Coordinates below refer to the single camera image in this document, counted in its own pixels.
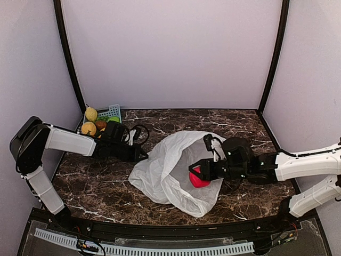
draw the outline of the black metal frame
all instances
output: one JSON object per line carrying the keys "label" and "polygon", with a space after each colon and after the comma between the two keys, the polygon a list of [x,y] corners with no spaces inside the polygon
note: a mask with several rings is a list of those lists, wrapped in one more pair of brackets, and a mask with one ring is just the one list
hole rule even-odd
{"label": "black metal frame", "polygon": [[70,75],[70,79],[72,82],[72,87],[74,88],[80,110],[82,111],[82,113],[84,113],[86,110],[85,101],[84,101],[82,92],[79,87],[79,82],[77,79],[74,62],[72,61],[70,46],[69,46],[68,37],[66,34],[66,29],[65,29],[65,24],[64,24],[62,5],[61,5],[60,0],[53,0],[53,3],[54,3],[55,17],[56,17],[57,25],[58,25],[59,36],[60,36],[60,42],[63,47],[64,57],[65,57],[66,65],[68,66],[69,75]]}
{"label": "black metal frame", "polygon": [[[255,233],[257,227],[262,227],[272,221],[275,216],[257,220],[238,221],[232,223],[200,226],[144,226],[124,225],[119,223],[108,223],[72,217],[77,223],[82,234],[91,236],[99,241],[115,241],[117,238],[141,239],[152,241],[186,241],[233,237],[235,242],[247,240],[258,246],[271,240],[271,233]],[[321,225],[321,221],[315,211],[310,211],[302,216],[299,221],[315,218],[327,255],[331,256],[330,247]],[[25,246],[30,225],[33,220],[47,224],[47,228],[65,232],[52,221],[52,215],[44,210],[33,208],[27,221],[24,234],[21,239],[17,256],[21,256]]]}
{"label": "black metal frame", "polygon": [[[262,99],[259,104],[258,109],[253,109],[256,111],[260,121],[264,125],[267,133],[270,136],[271,141],[273,142],[276,151],[280,150],[280,146],[271,132],[266,120],[263,117],[263,111],[266,106],[266,102],[270,95],[271,86],[273,83],[273,79],[275,76],[275,71],[278,65],[280,51],[283,43],[285,27],[287,22],[287,16],[289,11],[289,2],[290,0],[282,0],[282,8],[281,8],[281,16],[279,22],[279,28],[277,33],[277,38],[275,42],[273,57],[270,65],[269,74],[267,76],[265,88],[263,91]],[[70,52],[70,47],[68,44],[67,33],[64,25],[61,0],[54,0],[54,8],[56,14],[56,20],[58,24],[58,30],[60,34],[60,40],[64,51],[64,57],[68,66],[69,75],[72,81],[72,85],[77,97],[77,101],[79,104],[82,113],[85,112],[86,105],[84,98],[82,96],[82,92],[79,87],[79,82],[77,80],[74,63],[72,61],[72,56]],[[296,193],[300,193],[299,187],[295,179],[291,180],[293,186],[295,188]],[[80,227],[83,234],[91,235],[95,239],[101,239],[104,241],[113,241],[117,237],[121,238],[131,238],[131,239],[154,239],[154,240],[184,240],[184,239],[210,239],[210,238],[221,238],[221,237],[230,237],[232,236],[235,241],[247,239],[248,241],[257,242],[262,239],[270,239],[270,234],[257,235],[255,236],[254,230],[258,226],[262,226],[264,223],[274,219],[273,217],[261,218],[256,220],[248,220],[248,221],[239,221],[239,222],[229,222],[225,224],[218,225],[203,225],[203,226],[142,226],[142,225],[125,225],[125,224],[116,224],[116,223],[107,223],[102,221],[92,221],[87,219],[74,218],[78,226]],[[321,225],[321,221],[316,210],[312,210],[306,213],[299,220],[306,220],[309,218],[315,218],[320,232],[322,234],[322,239],[324,245],[326,247],[327,253],[331,256],[330,247],[326,239],[326,235]],[[18,255],[23,250],[23,246],[26,241],[26,235],[28,233],[30,224],[32,220],[41,221],[48,224],[48,227],[51,229],[60,230],[58,226],[55,226],[53,223],[50,223],[49,220],[51,216],[48,212],[33,208],[29,220],[27,222],[24,235],[22,237],[20,248],[18,251]]]}
{"label": "black metal frame", "polygon": [[283,2],[282,2],[281,16],[280,16],[279,25],[278,25],[278,32],[277,32],[275,48],[273,50],[273,56],[272,56],[272,60],[271,60],[271,64],[270,64],[270,70],[269,70],[269,73],[267,75],[267,79],[266,79],[265,88],[263,91],[261,103],[259,104],[259,107],[258,107],[258,111],[261,115],[263,114],[263,111],[265,109],[266,102],[267,102],[269,95],[270,95],[271,86],[273,84],[273,79],[275,77],[277,64],[278,64],[279,56],[280,56],[281,49],[282,49],[284,33],[286,30],[286,25],[287,25],[289,3],[290,3],[290,0],[283,0]]}

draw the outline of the red object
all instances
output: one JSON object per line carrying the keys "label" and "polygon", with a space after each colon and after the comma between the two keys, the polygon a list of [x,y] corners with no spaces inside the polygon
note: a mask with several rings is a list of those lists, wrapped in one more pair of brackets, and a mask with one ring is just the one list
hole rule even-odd
{"label": "red object", "polygon": [[[193,168],[193,170],[197,173],[200,173],[200,166]],[[210,181],[200,180],[195,174],[190,172],[190,181],[196,188],[202,188],[208,186]]]}

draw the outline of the green plastic basket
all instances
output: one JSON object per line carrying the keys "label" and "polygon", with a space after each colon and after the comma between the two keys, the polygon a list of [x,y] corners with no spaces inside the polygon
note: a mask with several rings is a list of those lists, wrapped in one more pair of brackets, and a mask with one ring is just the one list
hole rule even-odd
{"label": "green plastic basket", "polygon": [[[99,117],[103,116],[108,116],[108,117],[113,117],[117,116],[119,118],[119,122],[122,123],[122,118],[121,118],[121,110],[119,108],[119,104],[111,105],[108,108],[100,108],[97,109],[97,113]],[[83,123],[88,122],[88,119],[86,119],[84,115]]]}

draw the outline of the white arm segment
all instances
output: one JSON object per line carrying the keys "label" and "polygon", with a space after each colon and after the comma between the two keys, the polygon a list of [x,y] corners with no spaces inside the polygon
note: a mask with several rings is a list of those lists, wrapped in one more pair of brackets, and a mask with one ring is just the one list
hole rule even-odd
{"label": "white arm segment", "polygon": [[83,156],[92,156],[96,142],[87,136],[68,132],[59,128],[50,126],[51,129],[45,149],[56,149]]}
{"label": "white arm segment", "polygon": [[224,150],[222,148],[221,143],[217,139],[212,139],[212,149],[213,150],[213,161],[218,162],[218,160],[226,160],[226,156]]}
{"label": "white arm segment", "polygon": [[298,218],[311,209],[341,196],[341,187],[335,185],[336,181],[336,175],[329,175],[307,191],[293,196],[289,203],[289,213]]}
{"label": "white arm segment", "polygon": [[134,143],[134,136],[135,136],[136,130],[131,130],[129,135],[127,135],[127,137],[125,138],[124,141],[128,141],[128,145],[132,146]]}
{"label": "white arm segment", "polygon": [[[338,144],[318,150],[311,150],[294,155],[309,154],[325,150],[339,148]],[[280,153],[276,157],[275,169],[278,181],[284,181],[296,177],[312,176],[319,174],[341,174],[341,150],[333,150],[329,153],[316,154],[304,157],[292,157]]]}
{"label": "white arm segment", "polygon": [[34,172],[28,173],[24,178],[30,183],[35,193],[37,193],[36,195],[52,214],[57,214],[64,208],[62,199],[55,191],[41,166]]}

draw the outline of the black cable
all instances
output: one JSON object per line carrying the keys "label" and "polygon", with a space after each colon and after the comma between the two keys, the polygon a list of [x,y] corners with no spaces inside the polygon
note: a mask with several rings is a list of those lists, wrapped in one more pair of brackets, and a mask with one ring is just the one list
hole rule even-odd
{"label": "black cable", "polygon": [[82,255],[82,256],[93,256],[93,255],[96,255],[96,254],[97,254],[96,252],[94,252],[94,253],[85,252],[81,246],[79,247],[79,249],[80,249],[81,252],[78,252],[78,251],[77,251],[77,252],[78,252],[80,255]]}
{"label": "black cable", "polygon": [[281,245],[281,244],[280,244],[280,243],[276,243],[276,244],[274,244],[274,245],[272,245],[272,246],[270,246],[270,247],[262,248],[262,249],[257,249],[257,250],[258,250],[258,251],[270,250],[270,249],[272,249],[272,248],[274,248],[274,247],[276,247],[276,246],[278,246],[278,245]]}
{"label": "black cable", "polygon": [[147,142],[147,140],[149,139],[150,132],[149,132],[149,130],[147,129],[147,127],[145,127],[143,124],[136,124],[136,125],[132,128],[132,130],[133,130],[134,128],[136,128],[136,127],[142,127],[142,128],[144,128],[144,129],[147,131],[147,137],[146,137],[146,139],[145,139],[144,141],[142,141],[141,143],[139,143],[139,145],[142,146],[142,145],[145,144],[145,143]]}
{"label": "black cable", "polygon": [[306,157],[306,156],[313,156],[313,155],[319,155],[319,154],[324,154],[324,153],[330,153],[333,151],[338,151],[340,150],[341,147],[335,148],[335,149],[329,149],[329,150],[324,150],[324,151],[319,151],[319,152],[313,152],[313,153],[305,153],[305,154],[300,154],[300,155],[295,155],[293,153],[287,152],[284,149],[280,149],[280,152],[283,152],[284,154],[291,156],[291,157]]}
{"label": "black cable", "polygon": [[278,239],[281,235],[283,235],[287,230],[285,229],[282,233],[278,234],[274,239],[271,239],[270,242],[268,242],[267,244],[257,248],[256,250],[263,250],[262,248],[268,246],[269,244],[272,244],[274,241],[276,241],[276,239]]}
{"label": "black cable", "polygon": [[83,237],[83,238],[85,238],[85,239],[87,239],[87,240],[93,242],[94,244],[96,244],[96,245],[97,245],[98,247],[100,247],[101,250],[103,251],[103,256],[106,256],[104,247],[103,247],[99,242],[97,242],[95,239],[93,239],[93,238],[91,238],[91,237],[89,237],[89,236],[86,236],[86,235],[77,233],[77,232],[69,231],[69,230],[67,230],[66,228],[64,228],[63,226],[61,226],[61,225],[58,223],[58,221],[56,221],[56,219],[55,219],[54,217],[52,217],[52,219],[53,219],[53,222],[54,222],[55,224],[57,224],[58,227],[60,227],[61,229],[63,229],[64,231],[66,231],[66,232],[69,233],[69,234],[75,235],[75,236],[77,237],[78,240],[79,240],[79,237]]}
{"label": "black cable", "polygon": [[231,194],[236,192],[236,190],[240,187],[240,185],[243,183],[244,179],[240,179],[237,185],[231,190]]}

